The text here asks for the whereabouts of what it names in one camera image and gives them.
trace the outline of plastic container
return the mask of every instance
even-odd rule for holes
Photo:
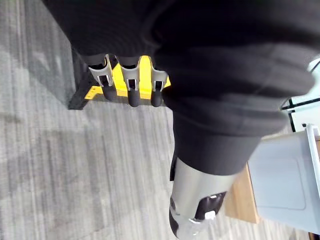
[[[318,127],[262,140],[248,166],[260,217],[320,234]]]

